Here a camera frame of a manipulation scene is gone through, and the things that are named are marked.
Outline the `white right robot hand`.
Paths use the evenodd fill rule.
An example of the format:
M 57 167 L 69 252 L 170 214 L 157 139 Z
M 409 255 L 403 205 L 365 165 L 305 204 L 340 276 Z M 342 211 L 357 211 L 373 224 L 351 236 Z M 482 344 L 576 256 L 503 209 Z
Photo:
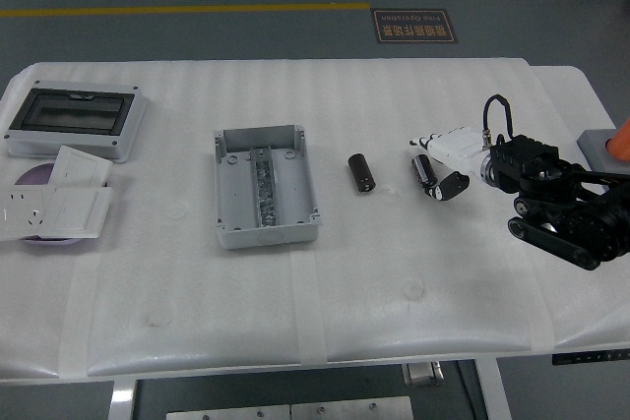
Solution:
M 483 148 L 481 133 L 464 127 L 443 135 L 433 134 L 412 144 L 425 150 L 425 153 L 411 159 L 411 167 L 419 185 L 430 198 L 450 201 L 468 188 L 472 177 L 489 183 L 489 150 Z M 432 160 L 452 172 L 439 181 Z

